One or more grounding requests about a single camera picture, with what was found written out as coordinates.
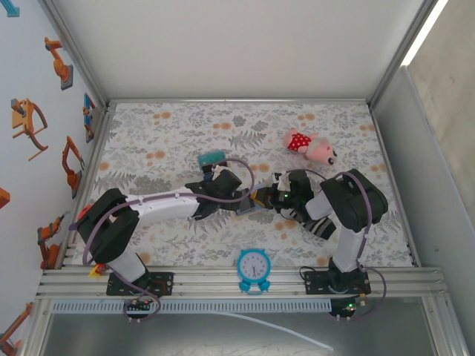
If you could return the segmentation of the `teal credit card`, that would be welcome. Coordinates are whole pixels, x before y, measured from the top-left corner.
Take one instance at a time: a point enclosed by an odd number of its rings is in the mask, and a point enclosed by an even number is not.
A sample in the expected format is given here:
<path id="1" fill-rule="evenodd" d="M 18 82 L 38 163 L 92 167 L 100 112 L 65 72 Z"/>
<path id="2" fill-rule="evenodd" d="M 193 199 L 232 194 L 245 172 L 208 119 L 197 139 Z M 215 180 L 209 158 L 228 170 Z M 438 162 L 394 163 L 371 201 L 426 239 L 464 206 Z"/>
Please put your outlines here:
<path id="1" fill-rule="evenodd" d="M 226 154 L 223 151 L 213 151 L 198 156 L 199 166 L 211 164 L 213 162 L 223 161 L 226 158 Z"/>

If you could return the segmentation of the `floral patterned table mat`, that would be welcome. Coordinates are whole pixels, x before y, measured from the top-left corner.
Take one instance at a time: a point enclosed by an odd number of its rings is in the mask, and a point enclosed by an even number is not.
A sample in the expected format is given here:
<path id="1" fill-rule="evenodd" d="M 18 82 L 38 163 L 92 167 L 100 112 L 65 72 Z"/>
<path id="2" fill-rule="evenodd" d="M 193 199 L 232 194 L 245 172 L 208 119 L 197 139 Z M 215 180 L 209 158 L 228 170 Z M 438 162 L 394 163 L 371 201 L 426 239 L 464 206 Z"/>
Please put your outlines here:
<path id="1" fill-rule="evenodd" d="M 292 129 L 317 134 L 337 153 L 334 165 L 288 150 Z M 269 182 L 275 172 L 309 169 L 313 188 L 322 177 L 359 170 L 389 203 L 372 227 L 361 262 L 410 267 L 390 178 L 366 105 L 255 103 L 121 103 L 111 117 L 90 194 L 97 200 L 110 188 L 124 194 L 153 194 L 202 178 L 197 157 L 223 151 L 233 171 L 248 184 Z M 237 217 L 218 211 L 200 221 L 175 219 L 137 230 L 131 250 L 149 266 L 233 266 L 241 250 L 262 248 L 273 266 L 326 266 L 338 233 L 323 240 L 287 215 L 262 211 Z"/>

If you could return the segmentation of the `black white striped sock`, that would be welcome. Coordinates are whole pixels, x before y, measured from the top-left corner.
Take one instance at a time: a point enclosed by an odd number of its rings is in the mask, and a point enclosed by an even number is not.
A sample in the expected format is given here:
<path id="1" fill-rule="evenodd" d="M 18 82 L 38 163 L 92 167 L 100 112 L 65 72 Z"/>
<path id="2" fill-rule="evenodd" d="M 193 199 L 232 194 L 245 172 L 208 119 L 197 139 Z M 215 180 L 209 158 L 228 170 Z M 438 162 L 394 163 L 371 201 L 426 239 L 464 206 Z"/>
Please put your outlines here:
<path id="1" fill-rule="evenodd" d="M 304 230 L 324 240 L 328 240 L 335 232 L 336 226 L 329 217 L 314 220 L 308 213 L 291 210 L 289 215 L 296 220 Z"/>

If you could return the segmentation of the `pink pig plush toy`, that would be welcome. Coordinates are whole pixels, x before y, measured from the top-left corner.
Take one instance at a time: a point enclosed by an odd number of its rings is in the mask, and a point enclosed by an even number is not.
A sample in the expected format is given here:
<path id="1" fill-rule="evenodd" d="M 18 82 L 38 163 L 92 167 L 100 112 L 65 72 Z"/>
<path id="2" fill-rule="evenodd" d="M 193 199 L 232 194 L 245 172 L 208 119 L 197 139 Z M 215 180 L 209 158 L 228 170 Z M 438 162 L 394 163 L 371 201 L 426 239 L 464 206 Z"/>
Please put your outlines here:
<path id="1" fill-rule="evenodd" d="M 325 165 L 334 165 L 338 156 L 328 139 L 321 138 L 316 133 L 306 135 L 295 128 L 284 137 L 284 146 L 310 161 Z"/>

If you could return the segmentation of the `blue alarm clock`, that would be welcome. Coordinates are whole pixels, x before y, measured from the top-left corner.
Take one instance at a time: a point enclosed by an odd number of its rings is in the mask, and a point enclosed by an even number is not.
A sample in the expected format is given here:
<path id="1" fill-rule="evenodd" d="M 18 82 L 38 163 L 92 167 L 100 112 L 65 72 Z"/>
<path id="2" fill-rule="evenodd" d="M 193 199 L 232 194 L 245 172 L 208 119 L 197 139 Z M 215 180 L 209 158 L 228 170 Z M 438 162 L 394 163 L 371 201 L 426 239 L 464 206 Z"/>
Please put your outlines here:
<path id="1" fill-rule="evenodd" d="M 237 259 L 239 289 L 247 295 L 261 295 L 268 292 L 271 269 L 270 258 L 264 249 L 243 249 Z"/>

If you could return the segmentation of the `small circuit board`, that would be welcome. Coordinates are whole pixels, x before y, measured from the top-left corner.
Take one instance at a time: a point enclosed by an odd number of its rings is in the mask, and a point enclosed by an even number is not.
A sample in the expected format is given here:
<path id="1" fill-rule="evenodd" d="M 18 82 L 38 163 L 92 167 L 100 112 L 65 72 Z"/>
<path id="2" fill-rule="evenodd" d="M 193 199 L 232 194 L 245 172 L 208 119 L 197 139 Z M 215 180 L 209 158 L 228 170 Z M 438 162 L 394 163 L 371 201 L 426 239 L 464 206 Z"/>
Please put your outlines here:
<path id="1" fill-rule="evenodd" d="M 363 308 L 367 305 L 366 294 L 355 294 L 344 299 L 344 308 L 349 311 Z"/>
<path id="2" fill-rule="evenodd" d="M 126 310 L 128 312 L 150 312 L 151 307 L 153 306 L 153 300 L 131 300 L 125 304 Z"/>

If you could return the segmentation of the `white plastic tube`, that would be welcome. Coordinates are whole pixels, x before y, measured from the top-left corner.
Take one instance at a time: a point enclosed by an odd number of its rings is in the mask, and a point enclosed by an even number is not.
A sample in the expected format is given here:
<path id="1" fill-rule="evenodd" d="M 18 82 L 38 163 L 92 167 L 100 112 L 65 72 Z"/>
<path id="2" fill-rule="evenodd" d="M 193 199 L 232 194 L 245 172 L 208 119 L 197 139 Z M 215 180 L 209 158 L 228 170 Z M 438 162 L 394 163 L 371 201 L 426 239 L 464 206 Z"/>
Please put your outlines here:
<path id="1" fill-rule="evenodd" d="M 260 319 L 257 319 L 257 318 L 254 318 L 254 317 L 250 317 L 250 316 L 246 316 L 246 315 L 243 315 L 243 314 L 235 314 L 235 313 L 229 313 L 229 312 L 222 312 L 222 311 L 214 311 L 212 312 L 212 314 L 214 315 L 220 315 L 220 316 L 224 316 L 224 317 L 232 317 L 232 318 L 235 318 L 235 319 L 240 319 L 240 320 L 245 320 L 245 321 L 249 321 L 251 323 L 256 323 L 256 324 L 259 324 L 259 325 L 262 325 L 262 326 L 265 326 L 265 327 L 268 327 L 268 328 L 271 328 L 271 329 L 274 329 L 274 330 L 278 330 L 280 332 L 284 332 L 284 333 L 287 333 L 287 334 L 290 334 L 294 337 L 297 337 L 301 340 L 304 340 L 308 343 L 311 343 L 315 346 L 318 346 L 318 347 L 321 347 L 323 349 L 326 349 L 327 351 L 330 351 L 330 352 L 334 352 L 334 348 L 331 347 L 330 345 L 327 345 L 325 343 L 322 343 L 318 340 L 315 340 L 311 337 L 307 337 L 306 335 L 304 334 L 301 334 L 299 332 L 296 332 L 294 330 L 291 330 L 291 329 L 288 329 L 286 327 L 283 327 L 283 326 L 279 326 L 279 325 L 276 325 L 274 323 L 269 323 L 269 322 L 266 322 L 264 320 L 260 320 Z"/>

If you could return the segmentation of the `red orange plush toy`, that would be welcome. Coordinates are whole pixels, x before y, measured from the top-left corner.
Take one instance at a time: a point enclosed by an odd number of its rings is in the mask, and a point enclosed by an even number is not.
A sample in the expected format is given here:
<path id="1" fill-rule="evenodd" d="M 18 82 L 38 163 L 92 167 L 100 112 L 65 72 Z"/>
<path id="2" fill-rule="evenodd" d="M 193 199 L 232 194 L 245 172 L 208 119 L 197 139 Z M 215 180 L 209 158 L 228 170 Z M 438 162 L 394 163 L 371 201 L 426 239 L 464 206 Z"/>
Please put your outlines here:
<path id="1" fill-rule="evenodd" d="M 68 226 L 69 231 L 77 231 L 82 224 L 84 218 L 88 215 L 89 210 L 92 208 L 92 204 L 86 205 L 78 214 L 77 218 Z"/>

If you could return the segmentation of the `white light strip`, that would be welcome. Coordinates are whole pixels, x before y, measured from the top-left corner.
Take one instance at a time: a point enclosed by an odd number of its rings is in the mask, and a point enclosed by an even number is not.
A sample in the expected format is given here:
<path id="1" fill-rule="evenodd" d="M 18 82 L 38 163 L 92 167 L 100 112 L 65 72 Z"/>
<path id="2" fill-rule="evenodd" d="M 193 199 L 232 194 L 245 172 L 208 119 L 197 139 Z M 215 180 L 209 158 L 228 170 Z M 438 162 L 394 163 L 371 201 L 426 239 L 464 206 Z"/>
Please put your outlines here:
<path id="1" fill-rule="evenodd" d="M 424 24 L 422 25 L 421 30 L 416 35 L 416 38 L 414 39 L 412 45 L 409 47 L 408 52 L 403 58 L 401 66 L 408 66 L 413 61 L 414 57 L 418 53 L 425 39 L 428 37 L 428 34 L 430 33 L 431 29 L 435 25 L 437 19 L 441 15 L 448 2 L 449 0 L 437 0 L 435 6 L 433 7 Z"/>

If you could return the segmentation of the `short aluminium frame rail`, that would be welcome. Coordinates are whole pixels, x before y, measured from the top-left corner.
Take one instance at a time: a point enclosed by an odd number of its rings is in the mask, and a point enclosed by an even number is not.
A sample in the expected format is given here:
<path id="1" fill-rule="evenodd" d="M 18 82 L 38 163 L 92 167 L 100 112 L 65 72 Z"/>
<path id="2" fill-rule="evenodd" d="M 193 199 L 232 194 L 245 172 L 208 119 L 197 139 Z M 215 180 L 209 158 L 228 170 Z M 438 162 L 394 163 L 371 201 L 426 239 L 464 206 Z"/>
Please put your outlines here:
<path id="1" fill-rule="evenodd" d="M 322 98 L 121 98 L 110 99 L 109 105 L 118 105 L 121 103 L 140 103 L 140 104 L 159 104 L 159 103 L 284 103 L 284 104 L 302 104 L 302 105 L 367 105 L 365 99 L 322 99 Z"/>

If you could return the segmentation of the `wide aluminium base rail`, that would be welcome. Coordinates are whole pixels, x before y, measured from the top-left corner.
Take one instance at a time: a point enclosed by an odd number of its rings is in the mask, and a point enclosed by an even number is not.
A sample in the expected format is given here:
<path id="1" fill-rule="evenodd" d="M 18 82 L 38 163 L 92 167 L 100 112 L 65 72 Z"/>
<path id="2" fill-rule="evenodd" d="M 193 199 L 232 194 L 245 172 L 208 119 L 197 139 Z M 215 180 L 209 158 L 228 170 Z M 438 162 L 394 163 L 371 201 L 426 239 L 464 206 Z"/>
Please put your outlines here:
<path id="1" fill-rule="evenodd" d="M 174 274 L 171 296 L 178 298 L 231 299 L 245 297 L 238 288 L 240 278 L 232 267 L 159 267 L 150 271 L 170 271 Z M 433 268 L 381 268 L 387 284 L 388 297 L 445 296 L 448 287 L 442 270 Z M 90 277 L 89 268 L 65 266 L 43 273 L 36 291 L 37 299 L 94 299 L 106 296 L 109 273 Z M 268 277 L 269 298 L 306 297 L 304 282 L 298 268 L 273 268 Z"/>

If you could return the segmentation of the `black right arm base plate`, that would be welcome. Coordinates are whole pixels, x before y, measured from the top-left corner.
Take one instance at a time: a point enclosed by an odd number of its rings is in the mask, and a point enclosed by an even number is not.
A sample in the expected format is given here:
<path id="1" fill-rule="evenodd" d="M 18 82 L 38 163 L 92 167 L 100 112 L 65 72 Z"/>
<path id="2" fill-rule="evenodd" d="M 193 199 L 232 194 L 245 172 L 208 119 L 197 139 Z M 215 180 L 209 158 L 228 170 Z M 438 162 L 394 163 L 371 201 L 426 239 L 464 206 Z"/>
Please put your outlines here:
<path id="1" fill-rule="evenodd" d="M 307 294 L 370 294 L 367 272 L 356 269 L 341 273 L 335 271 L 305 271 L 303 273 Z"/>

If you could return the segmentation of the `aluminium side rail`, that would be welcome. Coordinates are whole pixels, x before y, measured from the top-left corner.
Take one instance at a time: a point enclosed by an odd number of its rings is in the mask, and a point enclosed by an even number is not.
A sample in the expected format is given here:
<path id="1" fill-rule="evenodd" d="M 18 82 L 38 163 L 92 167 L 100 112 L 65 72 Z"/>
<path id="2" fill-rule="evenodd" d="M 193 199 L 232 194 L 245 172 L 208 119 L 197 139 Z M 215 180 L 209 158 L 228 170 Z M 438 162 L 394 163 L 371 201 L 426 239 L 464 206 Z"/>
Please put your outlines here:
<path id="1" fill-rule="evenodd" d="M 393 173 L 393 167 L 391 165 L 390 158 L 389 158 L 386 146 L 385 146 L 385 142 L 384 142 L 384 138 L 383 138 L 382 133 L 381 133 L 380 125 L 379 125 L 378 120 L 376 118 L 376 115 L 374 114 L 372 109 L 370 109 L 370 114 L 371 114 L 373 124 L 375 125 L 376 134 L 377 134 L 377 137 L 378 137 L 378 140 L 379 140 L 379 144 L 381 146 L 381 152 L 382 152 L 383 157 L 384 157 L 384 163 L 387 167 L 387 174 L 390 178 L 390 184 L 391 184 L 391 189 L 392 189 L 392 192 L 393 192 L 393 198 L 394 198 L 394 201 L 395 201 L 395 204 L 396 204 L 396 207 L 397 207 L 397 211 L 398 211 L 398 215 L 399 215 L 399 221 L 402 224 L 402 230 L 404 232 L 404 241 L 405 241 L 405 245 L 406 245 L 406 249 L 407 249 L 407 254 L 410 257 L 411 266 L 414 267 L 414 268 L 419 268 L 421 266 L 419 255 L 418 255 L 417 250 L 416 250 L 413 235 L 412 235 L 411 230 L 410 230 L 410 224 L 408 222 L 407 215 L 406 215 L 404 205 L 403 205 L 403 202 L 402 202 L 402 198 L 401 198 L 399 188 L 398 188 L 398 185 L 397 185 L 397 182 L 396 182 L 396 178 L 395 178 L 395 175 Z"/>
<path id="2" fill-rule="evenodd" d="M 78 195 L 74 200 L 71 212 L 63 221 L 64 224 L 62 227 L 64 228 L 65 236 L 61 241 L 59 255 L 54 267 L 55 269 L 61 269 L 63 267 L 68 246 L 75 239 L 76 232 L 70 231 L 68 226 L 76 221 L 79 212 L 85 207 L 92 192 L 95 176 L 99 167 L 99 161 L 102 156 L 102 150 L 110 130 L 111 117 L 114 116 L 116 106 L 116 104 L 110 102 L 101 118 L 98 131 L 96 132 L 96 136 L 94 138 L 94 145 L 91 150 L 91 155 L 88 159 L 88 165 L 85 169 L 85 177 L 82 179 L 81 186 L 79 188 Z"/>

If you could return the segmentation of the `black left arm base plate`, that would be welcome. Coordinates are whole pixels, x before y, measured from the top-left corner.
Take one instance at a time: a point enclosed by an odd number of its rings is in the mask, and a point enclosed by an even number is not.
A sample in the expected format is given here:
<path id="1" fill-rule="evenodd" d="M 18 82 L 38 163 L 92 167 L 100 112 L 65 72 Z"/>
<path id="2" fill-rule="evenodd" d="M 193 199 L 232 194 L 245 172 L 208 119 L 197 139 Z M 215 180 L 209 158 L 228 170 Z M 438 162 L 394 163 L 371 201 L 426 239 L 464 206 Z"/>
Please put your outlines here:
<path id="1" fill-rule="evenodd" d="M 172 272 L 150 272 L 129 284 L 123 282 L 115 272 L 108 278 L 106 294 L 108 296 L 132 296 L 142 293 L 142 289 L 161 297 L 169 296 L 174 285 L 174 274 Z"/>

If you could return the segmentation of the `black round mount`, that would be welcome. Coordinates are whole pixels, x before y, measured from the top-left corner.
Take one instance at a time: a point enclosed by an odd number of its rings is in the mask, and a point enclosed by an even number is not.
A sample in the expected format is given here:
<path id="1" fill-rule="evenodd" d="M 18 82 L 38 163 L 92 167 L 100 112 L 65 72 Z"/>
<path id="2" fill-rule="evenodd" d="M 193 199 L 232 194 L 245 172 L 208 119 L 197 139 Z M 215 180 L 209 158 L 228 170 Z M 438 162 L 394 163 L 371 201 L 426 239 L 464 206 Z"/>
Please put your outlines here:
<path id="1" fill-rule="evenodd" d="M 345 298 L 332 298 L 330 300 L 330 305 L 331 305 L 331 311 L 329 314 L 333 317 L 335 317 L 337 320 L 340 319 L 351 319 L 355 313 L 361 309 L 356 309 L 355 311 L 349 311 L 344 308 L 344 299 Z"/>

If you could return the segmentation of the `blue orange wall sticker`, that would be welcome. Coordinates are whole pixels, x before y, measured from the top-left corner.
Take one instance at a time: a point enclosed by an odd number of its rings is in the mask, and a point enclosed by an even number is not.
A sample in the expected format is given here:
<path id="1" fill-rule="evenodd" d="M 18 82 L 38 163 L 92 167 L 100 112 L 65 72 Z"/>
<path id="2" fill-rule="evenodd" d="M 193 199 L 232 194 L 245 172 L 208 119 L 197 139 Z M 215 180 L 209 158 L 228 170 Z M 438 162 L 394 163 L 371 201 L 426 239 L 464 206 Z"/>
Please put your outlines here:
<path id="1" fill-rule="evenodd" d="M 83 125 L 85 128 L 85 141 L 89 143 L 94 139 L 96 127 L 97 127 L 97 116 L 99 110 L 94 104 L 92 98 L 84 93 L 84 102 L 82 107 L 83 115 Z"/>

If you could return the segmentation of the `aluminium frame post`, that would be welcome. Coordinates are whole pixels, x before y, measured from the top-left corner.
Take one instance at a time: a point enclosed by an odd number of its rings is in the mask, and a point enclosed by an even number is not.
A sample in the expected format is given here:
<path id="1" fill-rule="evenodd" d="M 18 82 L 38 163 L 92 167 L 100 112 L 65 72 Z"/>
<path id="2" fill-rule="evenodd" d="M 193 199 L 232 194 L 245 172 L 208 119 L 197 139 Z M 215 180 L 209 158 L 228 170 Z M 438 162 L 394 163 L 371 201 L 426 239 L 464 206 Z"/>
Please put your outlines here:
<path id="1" fill-rule="evenodd" d="M 91 93 L 96 99 L 96 103 L 100 104 L 104 110 L 107 110 L 109 99 L 96 80 L 88 61 L 82 55 L 82 51 L 68 26 L 68 21 L 56 4 L 56 0 L 37 0 L 37 2 L 53 26 L 60 42 L 65 45 L 66 51 L 69 53 L 73 64 L 76 66 L 88 89 L 91 90 Z"/>
<path id="2" fill-rule="evenodd" d="M 422 0 L 419 9 L 417 10 L 415 16 L 413 17 L 408 29 L 404 33 L 404 36 L 399 43 L 399 46 L 396 49 L 390 63 L 384 72 L 381 81 L 378 83 L 374 94 L 371 96 L 370 100 L 367 102 L 368 107 L 372 110 L 380 101 L 382 95 L 387 89 L 387 86 L 390 84 L 391 79 L 394 77 L 396 71 L 401 66 L 403 59 L 409 52 L 409 49 L 414 44 L 416 37 L 419 35 L 423 25 L 429 18 L 429 15 L 432 13 L 434 7 L 437 5 L 439 0 Z"/>

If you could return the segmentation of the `orange claw wall sticker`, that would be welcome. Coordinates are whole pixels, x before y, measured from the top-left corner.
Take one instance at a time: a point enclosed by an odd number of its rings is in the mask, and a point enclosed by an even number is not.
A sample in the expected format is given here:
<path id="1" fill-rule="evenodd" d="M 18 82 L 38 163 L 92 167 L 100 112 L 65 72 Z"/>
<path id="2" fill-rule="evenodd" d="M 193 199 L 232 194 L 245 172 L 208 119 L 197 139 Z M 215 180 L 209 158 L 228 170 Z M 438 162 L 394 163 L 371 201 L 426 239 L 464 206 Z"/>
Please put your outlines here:
<path id="1" fill-rule="evenodd" d="M 10 102 L 12 109 L 12 129 L 19 128 L 20 131 L 12 135 L 15 139 L 21 135 L 25 135 L 35 146 L 37 152 L 28 158 L 28 161 L 35 159 L 38 155 L 48 149 L 47 145 L 42 145 L 36 135 L 48 128 L 48 122 L 39 106 L 31 102 L 29 99 L 12 99 Z M 33 116 L 37 115 L 42 123 L 39 129 L 34 128 Z"/>

